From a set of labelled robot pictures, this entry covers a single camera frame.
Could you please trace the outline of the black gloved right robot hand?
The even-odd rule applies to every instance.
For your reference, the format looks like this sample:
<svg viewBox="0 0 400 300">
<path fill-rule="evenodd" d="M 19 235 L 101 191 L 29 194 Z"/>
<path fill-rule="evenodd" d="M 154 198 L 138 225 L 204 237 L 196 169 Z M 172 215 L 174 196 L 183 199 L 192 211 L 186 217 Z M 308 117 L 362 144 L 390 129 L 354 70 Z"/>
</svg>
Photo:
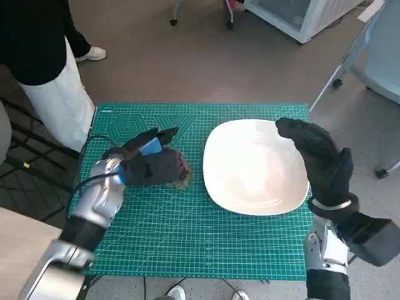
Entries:
<svg viewBox="0 0 400 300">
<path fill-rule="evenodd" d="M 282 117 L 276 127 L 279 135 L 292 140 L 300 152 L 314 199 L 326 207 L 348 201 L 354 171 L 351 150 L 339 150 L 331 135 L 314 123 Z"/>
</svg>

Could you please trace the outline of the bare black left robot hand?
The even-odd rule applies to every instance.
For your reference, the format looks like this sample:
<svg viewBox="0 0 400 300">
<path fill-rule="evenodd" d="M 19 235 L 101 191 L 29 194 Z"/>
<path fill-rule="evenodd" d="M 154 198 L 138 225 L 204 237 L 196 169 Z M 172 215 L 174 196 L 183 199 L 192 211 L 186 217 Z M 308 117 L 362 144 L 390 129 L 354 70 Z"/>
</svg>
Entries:
<svg viewBox="0 0 400 300">
<path fill-rule="evenodd" d="M 138 150 L 143 156 L 160 153 L 164 146 L 173 140 L 178 131 L 178 127 L 165 130 L 154 127 L 124 143 L 121 149 L 128 153 Z"/>
</svg>

